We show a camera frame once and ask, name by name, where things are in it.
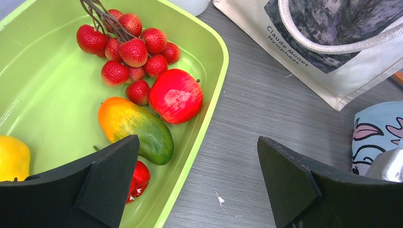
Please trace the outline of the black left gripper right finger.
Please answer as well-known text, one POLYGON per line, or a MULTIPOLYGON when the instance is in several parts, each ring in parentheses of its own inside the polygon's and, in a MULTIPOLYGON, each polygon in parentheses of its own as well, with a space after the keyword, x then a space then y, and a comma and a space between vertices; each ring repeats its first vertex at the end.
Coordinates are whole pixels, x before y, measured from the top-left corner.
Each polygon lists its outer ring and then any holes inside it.
POLYGON ((329 166, 261 136, 259 162, 278 228, 400 228, 403 185, 329 166))

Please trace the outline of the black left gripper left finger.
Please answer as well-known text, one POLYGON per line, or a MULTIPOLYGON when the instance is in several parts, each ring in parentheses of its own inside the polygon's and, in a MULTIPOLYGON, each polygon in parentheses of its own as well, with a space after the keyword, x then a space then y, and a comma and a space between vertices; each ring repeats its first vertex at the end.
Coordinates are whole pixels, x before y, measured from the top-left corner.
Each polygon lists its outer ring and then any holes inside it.
POLYGON ((130 135, 24 181, 1 182, 1 227, 119 227, 139 146, 130 135))

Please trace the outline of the blue plastic grocery bag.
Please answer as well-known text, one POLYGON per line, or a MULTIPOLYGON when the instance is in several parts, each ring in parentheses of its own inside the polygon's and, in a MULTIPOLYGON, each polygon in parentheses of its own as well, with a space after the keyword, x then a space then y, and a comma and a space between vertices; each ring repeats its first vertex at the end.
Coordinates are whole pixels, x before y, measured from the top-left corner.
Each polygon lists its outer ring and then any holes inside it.
POLYGON ((377 155, 397 148, 402 138, 402 100, 375 104, 356 113, 351 172, 364 176, 377 155))

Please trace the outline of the red fruit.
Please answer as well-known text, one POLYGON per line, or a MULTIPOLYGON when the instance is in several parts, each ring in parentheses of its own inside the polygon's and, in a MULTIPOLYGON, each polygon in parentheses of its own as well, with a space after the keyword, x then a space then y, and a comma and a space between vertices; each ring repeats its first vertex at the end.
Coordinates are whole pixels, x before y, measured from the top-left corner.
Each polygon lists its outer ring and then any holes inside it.
POLYGON ((202 109, 202 88, 188 72, 174 68, 163 72, 152 85, 150 108, 169 124, 182 124, 202 109))

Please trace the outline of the canvas tote bag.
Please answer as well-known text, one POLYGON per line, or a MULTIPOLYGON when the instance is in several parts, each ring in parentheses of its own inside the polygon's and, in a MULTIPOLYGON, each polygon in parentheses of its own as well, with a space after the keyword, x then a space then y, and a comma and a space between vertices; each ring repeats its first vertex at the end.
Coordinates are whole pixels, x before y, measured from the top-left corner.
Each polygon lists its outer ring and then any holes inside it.
POLYGON ((400 0, 215 0, 333 109, 403 67, 400 0))

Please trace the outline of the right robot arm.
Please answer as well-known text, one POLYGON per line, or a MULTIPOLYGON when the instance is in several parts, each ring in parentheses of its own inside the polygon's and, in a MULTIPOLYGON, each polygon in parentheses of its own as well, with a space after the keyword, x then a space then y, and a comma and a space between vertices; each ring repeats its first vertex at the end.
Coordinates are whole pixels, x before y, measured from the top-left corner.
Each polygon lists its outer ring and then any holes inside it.
POLYGON ((392 182, 403 182, 403 139, 397 148, 383 152, 375 158, 366 177, 392 182))

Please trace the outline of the red wax apple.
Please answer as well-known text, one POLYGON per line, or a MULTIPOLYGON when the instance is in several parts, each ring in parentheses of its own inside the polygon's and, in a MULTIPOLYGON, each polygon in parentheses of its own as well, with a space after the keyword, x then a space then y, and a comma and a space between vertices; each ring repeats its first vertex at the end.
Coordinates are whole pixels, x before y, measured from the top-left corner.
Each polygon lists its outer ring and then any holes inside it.
POLYGON ((142 161, 137 161, 126 204, 133 202, 144 193, 149 184, 150 178, 151 174, 147 166, 142 161))

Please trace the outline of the green orange mango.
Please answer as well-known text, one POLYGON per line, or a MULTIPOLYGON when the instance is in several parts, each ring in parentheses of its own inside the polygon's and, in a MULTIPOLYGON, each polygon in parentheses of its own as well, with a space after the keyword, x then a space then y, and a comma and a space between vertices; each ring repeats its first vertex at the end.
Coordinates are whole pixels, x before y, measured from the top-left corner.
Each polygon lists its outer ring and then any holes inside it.
POLYGON ((137 135, 140 156, 155 165, 166 165, 171 161, 174 154, 172 133, 145 108, 122 97, 110 97, 100 105, 97 118, 111 143, 137 135))

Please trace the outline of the green plastic tray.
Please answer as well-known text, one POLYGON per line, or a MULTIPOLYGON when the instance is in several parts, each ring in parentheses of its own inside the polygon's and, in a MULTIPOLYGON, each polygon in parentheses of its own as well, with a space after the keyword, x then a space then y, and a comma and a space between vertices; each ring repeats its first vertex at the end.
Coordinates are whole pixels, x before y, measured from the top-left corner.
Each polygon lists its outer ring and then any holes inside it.
MULTIPOLYGON (((137 14, 143 26, 164 31, 181 49, 175 68, 200 81, 203 106, 186 123, 169 125, 172 160, 147 161, 151 181, 128 204, 120 226, 161 228, 182 189, 213 115, 229 64, 222 37, 210 26, 166 0, 105 0, 107 9, 137 14)), ((97 112, 125 87, 108 87, 100 76, 105 60, 84 53, 77 29, 91 24, 77 0, 28 0, 0 23, 0 133, 30 149, 30 173, 50 170, 109 144, 97 112)))

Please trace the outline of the red lychee bunch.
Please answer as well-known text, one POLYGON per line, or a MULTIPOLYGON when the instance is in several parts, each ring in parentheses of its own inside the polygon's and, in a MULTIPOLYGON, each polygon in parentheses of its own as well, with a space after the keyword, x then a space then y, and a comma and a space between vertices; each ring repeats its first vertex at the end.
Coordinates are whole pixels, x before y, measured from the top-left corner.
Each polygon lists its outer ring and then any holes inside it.
POLYGON ((80 3, 93 23, 78 28, 79 48, 107 59, 101 69, 101 78, 107 86, 127 84, 127 98, 137 105, 147 105, 150 86, 144 78, 157 78, 169 65, 177 63, 182 55, 180 48, 169 42, 160 29, 143 28, 135 13, 106 9, 98 0, 80 3))

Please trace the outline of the wooden rack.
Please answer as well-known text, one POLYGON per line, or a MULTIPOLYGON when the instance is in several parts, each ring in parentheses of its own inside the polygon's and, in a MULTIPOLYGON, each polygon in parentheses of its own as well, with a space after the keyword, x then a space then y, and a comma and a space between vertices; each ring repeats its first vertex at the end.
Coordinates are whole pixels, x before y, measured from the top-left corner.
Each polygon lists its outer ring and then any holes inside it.
POLYGON ((392 75, 392 79, 397 82, 399 85, 403 85, 403 73, 402 71, 397 71, 392 75))

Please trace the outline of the white plastic basket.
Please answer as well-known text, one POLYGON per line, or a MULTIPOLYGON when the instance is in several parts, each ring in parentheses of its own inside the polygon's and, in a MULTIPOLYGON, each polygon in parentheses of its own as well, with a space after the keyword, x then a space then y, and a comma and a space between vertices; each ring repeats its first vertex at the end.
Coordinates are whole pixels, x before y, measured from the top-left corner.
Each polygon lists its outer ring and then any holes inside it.
POLYGON ((210 0, 168 0, 193 16, 199 16, 208 7, 210 0))

